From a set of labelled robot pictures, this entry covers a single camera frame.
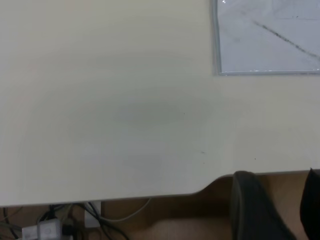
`white desk surface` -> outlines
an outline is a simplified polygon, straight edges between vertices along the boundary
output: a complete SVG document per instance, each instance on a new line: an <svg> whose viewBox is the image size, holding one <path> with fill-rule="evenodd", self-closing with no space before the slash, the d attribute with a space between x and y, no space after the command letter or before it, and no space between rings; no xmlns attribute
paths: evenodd
<svg viewBox="0 0 320 240"><path fill-rule="evenodd" d="M191 194L320 165L320 78L213 77L209 0L0 2L0 205Z"/></svg>

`black cable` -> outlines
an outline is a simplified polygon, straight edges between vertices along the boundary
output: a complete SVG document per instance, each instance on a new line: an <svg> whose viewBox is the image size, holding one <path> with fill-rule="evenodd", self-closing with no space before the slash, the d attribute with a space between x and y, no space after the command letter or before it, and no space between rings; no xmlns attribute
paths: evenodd
<svg viewBox="0 0 320 240"><path fill-rule="evenodd" d="M96 208L93 207L93 205L92 205L91 202L89 202L89 205L90 205L91 207L93 207L92 210L93 210L94 213L92 213L92 211L90 211L84 204L76 203L75 205L77 205L77 206L79 206L80 208L84 209L84 210L87 211L90 215L92 215L95 219L97 219L97 220L99 221L100 225L101 225L101 229L102 229L102 231L103 231L104 234L106 234L106 233L105 233L106 230L103 228L103 227L105 226L105 227L108 227L108 228L110 228L110 229L118 232L119 234L121 234L125 240L130 240L129 237L128 237L121 229L119 229L118 227L112 225L110 222L101 219L101 218L100 218L100 215L97 213Z"/></svg>
<svg viewBox="0 0 320 240"><path fill-rule="evenodd" d="M113 240L113 239L111 238L111 236L107 233L107 231L104 229L104 226L101 224L101 218L100 218L100 216L99 216L96 208L93 206L93 204L92 204L91 202L88 202L88 203L89 203L90 207L92 208L92 210L93 210L93 212L94 212L94 214L95 214L95 216L94 216L94 215L92 215L92 216L94 216L95 219L97 219L97 220L99 221L101 230L102 230L102 232L104 233L104 235L105 235L109 240Z"/></svg>
<svg viewBox="0 0 320 240"><path fill-rule="evenodd" d="M3 216L5 217L5 222L7 224L10 224L9 219L8 219L8 215L7 215L7 209L8 209L7 207L3 208ZM12 233L12 235L15 239L19 239L19 236L15 233L15 231L13 230L12 227L10 227L10 232Z"/></svg>

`cable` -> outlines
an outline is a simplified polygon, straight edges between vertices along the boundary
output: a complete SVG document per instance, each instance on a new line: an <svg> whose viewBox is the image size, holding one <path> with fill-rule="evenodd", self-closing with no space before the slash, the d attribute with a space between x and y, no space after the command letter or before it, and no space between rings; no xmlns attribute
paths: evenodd
<svg viewBox="0 0 320 240"><path fill-rule="evenodd" d="M44 220L51 219L54 216L55 212L63 209L65 206L65 204L49 205L49 210L37 218L36 224Z"/></svg>
<svg viewBox="0 0 320 240"><path fill-rule="evenodd" d="M143 209L145 209L145 207L150 203L150 201L151 201L151 198L149 198L148 201L146 201L146 203L141 208L139 208L137 211L135 211L134 213L132 213L126 217L119 218L119 219L109 219L109 218L101 216L100 219L108 221L110 223L118 223L118 222L128 220L128 219L132 218L133 216L137 215L138 213L140 213Z"/></svg>
<svg viewBox="0 0 320 240"><path fill-rule="evenodd" d="M19 231L19 232L22 231L22 227L17 226L17 225L13 225L13 224L8 224L8 223L5 223L5 222L0 222L0 227L9 228L9 229L12 228L13 230Z"/></svg>
<svg viewBox="0 0 320 240"><path fill-rule="evenodd" d="M61 217L61 223L63 224L65 222L65 220L67 219L71 209L73 207L73 204L67 204L66 207L65 207L65 211Z"/></svg>
<svg viewBox="0 0 320 240"><path fill-rule="evenodd" d="M101 225L100 215L98 214L95 206L94 206L91 202L88 202L88 204L89 204L90 207L92 208L92 210L93 210L93 212L94 212L94 214L95 214L95 218L99 221L102 232L104 233L104 235L105 235L109 240L112 240L111 236L110 236L110 235L107 233L107 231L104 229L104 226Z"/></svg>
<svg viewBox="0 0 320 240"><path fill-rule="evenodd" d="M3 216L4 216L4 220L7 224L10 224L9 219L8 219L8 215L7 215L7 207L3 208ZM10 228L10 232L13 235L13 237L15 239L19 239L19 236L15 233L15 231L13 230L13 228Z"/></svg>
<svg viewBox="0 0 320 240"><path fill-rule="evenodd" d="M18 208L16 211L14 211L13 213L11 213L11 214L9 214L8 216L0 219L0 222L6 220L6 219L8 219L8 218L13 217L13 216L16 215L17 213L19 213L23 208L24 208L23 206L19 207L19 208Z"/></svg>
<svg viewBox="0 0 320 240"><path fill-rule="evenodd" d="M1 237L1 239L3 239L3 238L5 238L5 239L15 239L12 236L7 236L7 235L4 235L2 233L0 233L0 237Z"/></svg>
<svg viewBox="0 0 320 240"><path fill-rule="evenodd" d="M93 211L90 210L90 209L89 209L86 205L84 205L84 204L76 203L75 205L81 207L82 209L84 209L85 211L87 211L89 214L91 214L95 219L97 219L97 220L99 221L100 225L101 225L101 229L103 229L103 227L108 227L108 228L110 228L110 229L118 232L119 234L121 234L121 235L124 237L125 240L130 240L129 237L128 237L121 229L119 229L119 228L117 228L116 226L112 225L110 222L108 222L108 221L106 221L106 220L103 220L99 214L97 215L96 213L98 213L98 212L97 212L97 210L96 210L95 207L93 207L93 209L95 210L96 213L94 213L94 210L93 210Z"/></svg>

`floor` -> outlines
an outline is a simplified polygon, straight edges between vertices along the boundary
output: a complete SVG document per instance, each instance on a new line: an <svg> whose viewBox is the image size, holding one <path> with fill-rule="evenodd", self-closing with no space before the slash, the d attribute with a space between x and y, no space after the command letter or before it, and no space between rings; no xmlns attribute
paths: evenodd
<svg viewBox="0 0 320 240"><path fill-rule="evenodd" d="M260 176L278 212L299 240L307 240L299 218L306 177L306 172ZM230 240L228 211L231 185L232 179L225 177L194 195L154 198L142 212L117 226L131 240ZM103 203L102 212L108 218L121 218L145 202L146 199L108 201ZM47 206L26 206L11 217L10 222L19 226L34 225L37 217L47 209ZM84 213L79 207L73 208L72 215L83 221ZM0 228L0 233L11 237L5 228ZM116 240L122 239L116 234L113 236ZM101 235L92 231L88 238L99 240Z"/></svg>

